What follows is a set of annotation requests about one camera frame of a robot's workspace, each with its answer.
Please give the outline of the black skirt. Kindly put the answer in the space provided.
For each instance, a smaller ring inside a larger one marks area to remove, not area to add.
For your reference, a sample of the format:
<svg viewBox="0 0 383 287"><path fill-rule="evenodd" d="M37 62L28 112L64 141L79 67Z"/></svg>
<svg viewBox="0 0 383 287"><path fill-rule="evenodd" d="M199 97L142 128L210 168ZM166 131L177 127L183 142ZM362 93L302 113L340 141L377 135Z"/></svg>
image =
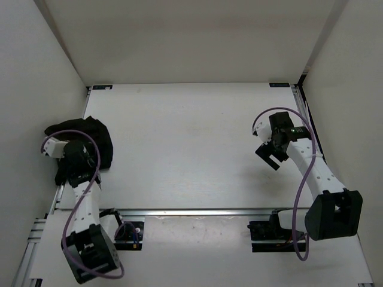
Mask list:
<svg viewBox="0 0 383 287"><path fill-rule="evenodd" d="M113 160L113 143L107 127L101 123L101 121L91 116L85 119L78 118L68 120L47 127L44 133L60 141L82 141L95 160L96 166L98 164L100 165L100 170L107 170L111 167ZM58 169L54 179L56 185L69 183L70 186L77 187L79 184L92 179L67 179L63 172L61 159L62 158L57 158Z"/></svg>

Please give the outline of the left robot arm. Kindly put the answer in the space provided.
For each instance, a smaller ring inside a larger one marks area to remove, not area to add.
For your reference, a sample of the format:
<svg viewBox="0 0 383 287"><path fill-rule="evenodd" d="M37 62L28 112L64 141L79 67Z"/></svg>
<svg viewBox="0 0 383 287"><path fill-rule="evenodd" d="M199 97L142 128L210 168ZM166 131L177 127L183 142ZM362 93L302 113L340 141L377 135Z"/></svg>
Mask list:
<svg viewBox="0 0 383 287"><path fill-rule="evenodd" d="M68 165L66 178L75 196L74 213L66 224L65 245L61 245L69 267L79 284L120 268L113 239L123 237L126 228L114 214L99 211L101 177L97 155L82 141L68 142L63 148Z"/></svg>

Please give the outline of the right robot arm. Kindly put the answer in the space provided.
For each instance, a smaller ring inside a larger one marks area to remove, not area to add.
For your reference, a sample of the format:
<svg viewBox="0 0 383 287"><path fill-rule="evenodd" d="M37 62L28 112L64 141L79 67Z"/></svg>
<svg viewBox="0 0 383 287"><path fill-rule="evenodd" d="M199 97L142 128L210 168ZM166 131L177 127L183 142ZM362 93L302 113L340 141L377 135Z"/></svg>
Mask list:
<svg viewBox="0 0 383 287"><path fill-rule="evenodd" d="M284 238L292 229L306 233L312 240L355 236L363 199L338 180L323 156L317 152L314 138L305 126L295 126L287 111L269 116L268 122L253 125L253 135L262 144L256 154L274 170L291 159L304 178L313 202L307 212L279 211L269 223L269 233Z"/></svg>

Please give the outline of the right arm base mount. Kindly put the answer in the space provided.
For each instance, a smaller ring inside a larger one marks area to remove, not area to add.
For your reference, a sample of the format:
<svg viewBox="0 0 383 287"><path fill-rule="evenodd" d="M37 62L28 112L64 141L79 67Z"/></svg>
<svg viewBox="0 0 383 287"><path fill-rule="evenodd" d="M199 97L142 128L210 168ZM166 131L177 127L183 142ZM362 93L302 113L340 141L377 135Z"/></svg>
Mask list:
<svg viewBox="0 0 383 287"><path fill-rule="evenodd" d="M294 252L292 208L275 209L248 219L253 253Z"/></svg>

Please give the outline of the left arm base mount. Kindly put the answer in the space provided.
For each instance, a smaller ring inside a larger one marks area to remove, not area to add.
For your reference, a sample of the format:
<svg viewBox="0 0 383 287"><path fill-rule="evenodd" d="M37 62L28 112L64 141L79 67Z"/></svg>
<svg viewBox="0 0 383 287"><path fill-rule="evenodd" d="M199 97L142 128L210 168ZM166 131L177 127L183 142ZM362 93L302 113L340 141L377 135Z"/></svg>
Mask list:
<svg viewBox="0 0 383 287"><path fill-rule="evenodd" d="M140 251L144 238L144 221L124 219L117 209L99 214L101 226L118 251Z"/></svg>

